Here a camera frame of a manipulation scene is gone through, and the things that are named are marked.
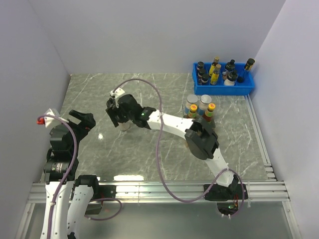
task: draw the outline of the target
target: blue plastic crate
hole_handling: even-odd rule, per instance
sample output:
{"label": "blue plastic crate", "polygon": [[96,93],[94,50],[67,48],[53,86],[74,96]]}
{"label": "blue plastic crate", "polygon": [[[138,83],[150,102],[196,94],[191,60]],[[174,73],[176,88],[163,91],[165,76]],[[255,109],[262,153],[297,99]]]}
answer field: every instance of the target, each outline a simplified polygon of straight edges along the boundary
{"label": "blue plastic crate", "polygon": [[[235,82],[234,86],[225,86],[221,73],[225,70],[226,63],[219,63],[221,65],[220,74],[216,85],[210,84],[210,78],[207,85],[199,85],[197,83],[197,63],[193,66],[193,80],[194,92],[196,95],[224,95],[224,96],[246,96],[249,95],[251,90],[255,87],[252,75],[248,74],[248,78],[243,83]],[[205,63],[204,69],[208,73],[211,63]],[[245,63],[235,63],[235,69],[238,74],[244,70]]]}

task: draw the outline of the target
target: gray marble surface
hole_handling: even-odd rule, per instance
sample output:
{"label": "gray marble surface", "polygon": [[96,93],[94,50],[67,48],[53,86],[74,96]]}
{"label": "gray marble surface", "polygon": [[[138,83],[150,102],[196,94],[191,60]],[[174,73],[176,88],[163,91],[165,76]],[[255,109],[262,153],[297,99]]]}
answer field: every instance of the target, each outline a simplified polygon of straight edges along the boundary
{"label": "gray marble surface", "polygon": [[[114,128],[105,112],[109,92],[126,79],[142,78],[158,87],[163,111],[182,117],[181,104],[193,93],[191,74],[74,74],[61,110],[68,117],[71,109],[93,113],[95,128],[80,143],[77,175],[96,174],[102,180],[117,175],[141,175],[146,181],[159,181],[155,162],[158,131],[133,125],[128,131]],[[122,87],[142,106],[158,108],[156,92],[143,82]],[[214,119],[222,154],[229,167],[244,180],[266,180],[261,153],[243,96],[212,96],[216,104]],[[162,171],[166,180],[211,180],[206,163],[195,158],[185,141],[164,132],[160,142]]]}

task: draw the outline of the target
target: spice bottle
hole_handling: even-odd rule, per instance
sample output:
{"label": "spice bottle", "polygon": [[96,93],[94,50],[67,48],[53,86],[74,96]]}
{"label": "spice bottle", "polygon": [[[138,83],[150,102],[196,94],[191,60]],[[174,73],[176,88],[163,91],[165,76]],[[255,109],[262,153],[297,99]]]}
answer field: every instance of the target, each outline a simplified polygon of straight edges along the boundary
{"label": "spice bottle", "polygon": [[202,95],[198,104],[197,114],[202,116],[207,110],[209,103],[211,103],[211,97],[209,95]]}
{"label": "spice bottle", "polygon": [[185,108],[184,112],[185,114],[188,114],[190,106],[191,105],[196,105],[198,101],[198,97],[196,95],[188,95],[186,98],[186,103],[185,103]]}
{"label": "spice bottle", "polygon": [[245,79],[247,79],[248,73],[253,67],[254,63],[255,63],[255,60],[253,58],[248,59],[248,61],[246,62],[246,65],[244,66],[244,70],[238,76],[238,79],[237,79],[238,83],[243,83]]}
{"label": "spice bottle", "polygon": [[207,110],[205,111],[205,113],[203,114],[203,118],[208,122],[210,123],[211,120],[213,119],[213,112],[214,112],[214,109],[216,108],[216,105],[213,104],[213,103],[210,103],[208,105],[208,108]]}
{"label": "spice bottle", "polygon": [[217,84],[219,73],[220,73],[220,68],[221,68],[220,64],[217,64],[214,67],[213,75],[211,76],[211,79],[210,79],[210,84],[211,85],[216,85]]}
{"label": "spice bottle", "polygon": [[223,80],[226,80],[229,72],[233,71],[234,69],[235,69],[235,60],[230,60],[230,62],[227,62],[225,66],[225,71],[223,71],[222,73]]}
{"label": "spice bottle", "polygon": [[208,79],[209,79],[209,75],[205,73],[205,74],[202,76],[202,78],[201,78],[201,84],[202,84],[202,85],[207,85],[207,84],[209,84],[209,83],[208,83]]}
{"label": "spice bottle", "polygon": [[194,119],[196,118],[197,105],[191,105],[189,112],[187,114],[187,118]]}
{"label": "spice bottle", "polygon": [[227,79],[224,81],[224,85],[226,86],[234,86],[235,85],[235,81],[237,79],[237,71],[234,70],[232,72],[230,72],[227,76]]}
{"label": "spice bottle", "polygon": [[203,69],[203,68],[204,68],[204,62],[199,61],[196,66],[196,70],[199,71],[200,69]]}
{"label": "spice bottle", "polygon": [[206,73],[205,69],[200,69],[198,71],[198,74],[197,74],[197,78],[198,78],[198,84],[201,85],[201,78],[203,78],[203,75]]}
{"label": "spice bottle", "polygon": [[213,63],[211,63],[211,66],[210,66],[210,69],[209,69],[209,72],[208,72],[210,77],[213,75],[214,68],[218,64],[218,61],[219,61],[219,57],[216,56],[214,61],[213,61]]}

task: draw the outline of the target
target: cable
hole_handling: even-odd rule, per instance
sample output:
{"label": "cable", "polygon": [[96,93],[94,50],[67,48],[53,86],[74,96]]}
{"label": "cable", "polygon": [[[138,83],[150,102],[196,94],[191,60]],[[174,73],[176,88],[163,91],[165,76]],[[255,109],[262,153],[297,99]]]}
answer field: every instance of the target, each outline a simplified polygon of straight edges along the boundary
{"label": "cable", "polygon": [[195,202],[199,199],[201,199],[202,197],[205,196],[206,193],[209,192],[209,190],[213,187],[213,185],[216,183],[218,177],[220,175],[222,175],[224,172],[226,171],[231,171],[233,172],[239,179],[240,181],[240,185],[241,185],[241,189],[242,189],[242,203],[240,204],[239,208],[238,208],[238,211],[235,212],[232,217],[236,214],[239,213],[239,211],[242,209],[242,207],[244,206],[244,201],[245,201],[245,189],[244,189],[244,185],[243,185],[243,182],[241,180],[241,178],[239,177],[239,175],[232,169],[230,168],[225,168],[223,169],[222,171],[219,172],[219,174],[216,175],[216,177],[214,178],[213,182],[209,185],[209,187],[207,188],[207,190],[200,196],[198,196],[197,198],[194,198],[194,199],[190,199],[190,200],[185,200],[185,199],[181,199],[179,197],[177,197],[176,195],[174,195],[174,193],[168,188],[167,184],[165,183],[165,180],[164,180],[164,177],[161,173],[161,170],[160,170],[160,158],[159,158],[159,146],[160,146],[160,137],[161,137],[161,134],[163,132],[163,127],[164,127],[164,120],[163,120],[163,117],[162,117],[162,100],[161,100],[161,96],[160,96],[160,92],[159,90],[156,88],[156,86],[154,86],[151,82],[149,81],[146,81],[146,80],[143,80],[143,79],[138,79],[138,78],[132,78],[132,79],[129,79],[129,80],[125,80],[123,81],[121,84],[119,84],[114,90],[117,90],[117,88],[119,88],[120,86],[122,86],[123,84],[125,84],[126,82],[129,82],[129,81],[142,81],[142,82],[145,82],[147,84],[149,84],[150,86],[152,86],[154,88],[154,90],[156,91],[158,97],[159,97],[159,112],[160,112],[160,132],[159,132],[159,137],[158,137],[158,140],[156,142],[156,147],[155,147],[155,158],[156,158],[156,166],[157,166],[157,170],[158,170],[158,173],[159,173],[159,178],[161,180],[161,183],[163,184],[164,188],[166,189],[166,191],[176,200],[180,201],[180,202],[183,202],[183,203],[192,203],[192,202]]}
{"label": "cable", "polygon": [[110,217],[108,217],[108,218],[92,218],[92,217],[89,217],[89,216],[87,216],[87,215],[84,215],[86,218],[88,218],[89,220],[93,220],[93,221],[106,221],[106,220],[109,220],[109,219],[112,219],[112,218],[114,218],[114,217],[116,217],[120,212],[121,212],[121,210],[122,210],[122,208],[123,208],[123,204],[122,204],[122,202],[120,201],[120,200],[118,200],[117,198],[99,198],[99,199],[92,199],[91,200],[91,202],[96,202],[96,201],[101,201],[101,202],[103,202],[103,201],[117,201],[119,204],[120,204],[120,208],[118,209],[118,211],[114,214],[114,215],[112,215],[112,216],[110,216]]}
{"label": "cable", "polygon": [[73,164],[75,162],[75,159],[76,159],[76,153],[77,153],[77,141],[76,141],[76,137],[75,137],[75,133],[73,131],[73,129],[66,123],[64,122],[63,120],[61,120],[59,117],[56,117],[56,116],[51,116],[51,115],[42,115],[42,116],[39,116],[38,117],[38,121],[40,121],[41,118],[44,118],[44,117],[49,117],[49,118],[53,118],[55,120],[58,120],[60,121],[71,133],[72,135],[72,138],[73,138],[73,143],[74,143],[74,150],[73,150],[73,155],[72,155],[72,159],[71,159],[71,162],[70,162],[70,165],[69,167],[67,168],[66,172],[64,173],[59,185],[57,186],[54,194],[53,194],[53,198],[52,198],[52,201],[51,201],[51,207],[50,207],[50,211],[49,211],[49,220],[48,220],[48,231],[47,231],[47,236],[46,238],[47,239],[50,239],[51,238],[51,230],[52,230],[52,218],[53,218],[53,210],[54,210],[54,206],[55,206],[55,203],[56,203],[56,198],[58,196],[58,193],[62,187],[62,184],[64,183],[65,179],[67,178],[68,174],[70,173],[72,167],[73,167]]}

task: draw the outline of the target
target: white wall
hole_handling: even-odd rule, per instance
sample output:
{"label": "white wall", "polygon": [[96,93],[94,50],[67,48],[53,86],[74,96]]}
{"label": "white wall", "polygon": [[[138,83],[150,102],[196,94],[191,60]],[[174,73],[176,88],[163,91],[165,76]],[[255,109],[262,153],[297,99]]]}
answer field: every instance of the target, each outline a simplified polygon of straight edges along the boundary
{"label": "white wall", "polygon": [[304,239],[319,232],[318,12],[318,0],[286,0],[253,71],[254,108]]}
{"label": "white wall", "polygon": [[256,56],[285,0],[29,1],[70,73],[176,73]]}
{"label": "white wall", "polygon": [[69,75],[27,0],[0,1],[0,238],[12,239],[48,149],[36,124],[60,108]]}

